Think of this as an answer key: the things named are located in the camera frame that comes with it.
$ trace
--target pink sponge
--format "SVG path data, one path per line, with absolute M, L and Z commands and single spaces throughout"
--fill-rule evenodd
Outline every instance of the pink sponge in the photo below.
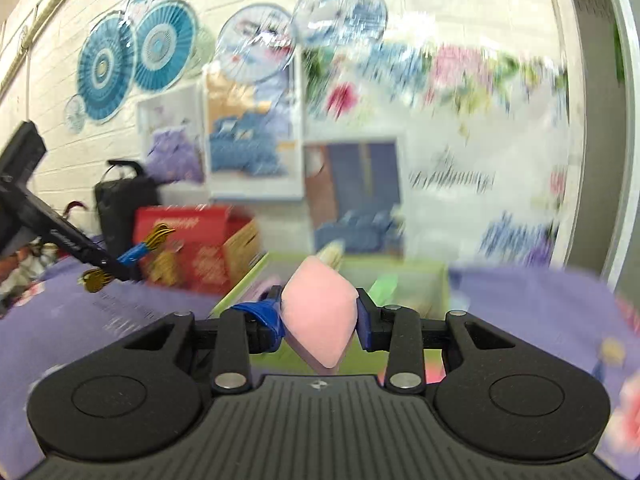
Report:
M 358 293 L 315 256 L 298 267 L 282 291 L 287 332 L 323 367 L 335 367 L 356 326 Z

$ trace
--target white brick wall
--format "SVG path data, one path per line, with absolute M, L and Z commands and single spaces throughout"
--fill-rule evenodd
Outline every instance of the white brick wall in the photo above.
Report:
M 7 21 L 8 44 L 39 0 L 21 0 Z M 260 1 L 280 4 L 293 10 L 297 0 L 187 0 L 199 18 L 214 33 L 241 7 Z M 63 126 L 63 108 L 76 92 L 78 51 L 97 18 L 110 9 L 122 8 L 126 0 L 67 0 L 38 38 L 31 52 L 29 118 L 44 136 L 49 154 L 34 179 L 36 190 L 54 208 L 70 200 L 83 200 L 93 206 L 92 187 L 105 169 L 104 161 L 115 156 L 139 155 L 135 133 L 134 89 L 124 108 L 109 122 L 88 124 L 79 136 Z M 386 0 L 390 15 L 421 13 L 430 23 L 428 34 L 434 40 L 451 43 L 501 46 L 518 53 L 558 59 L 560 43 L 551 0 Z M 24 69 L 10 92 L 0 103 L 0 140 L 6 139 L 17 121 L 26 117 Z M 287 216 L 282 209 L 260 206 L 264 229 L 277 230 L 275 218 Z M 306 209 L 289 206 L 293 216 L 306 215 Z M 78 214 L 74 220 L 91 232 L 97 230 L 94 215 Z

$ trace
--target bedding poster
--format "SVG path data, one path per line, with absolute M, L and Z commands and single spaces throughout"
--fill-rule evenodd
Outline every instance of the bedding poster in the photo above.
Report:
M 341 239 L 351 253 L 548 265 L 568 163 L 565 70 L 396 43 L 303 60 L 316 249 Z

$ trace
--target cardboard box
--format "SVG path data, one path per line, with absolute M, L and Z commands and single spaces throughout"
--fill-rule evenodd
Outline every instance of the cardboard box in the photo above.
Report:
M 162 248 L 142 260 L 149 283 L 227 294 L 262 256 L 257 225 L 240 208 L 143 207 L 136 212 L 135 243 L 144 240 L 159 223 L 176 232 Z

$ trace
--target orange object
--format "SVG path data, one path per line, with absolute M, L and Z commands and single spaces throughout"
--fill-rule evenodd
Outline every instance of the orange object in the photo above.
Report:
M 159 223 L 175 233 L 163 247 L 142 259 L 145 278 L 158 285 L 227 294 L 262 255 L 257 225 L 240 208 L 143 207 L 136 212 L 134 242 L 141 242 Z M 171 258 L 162 256 L 165 250 L 171 252 Z

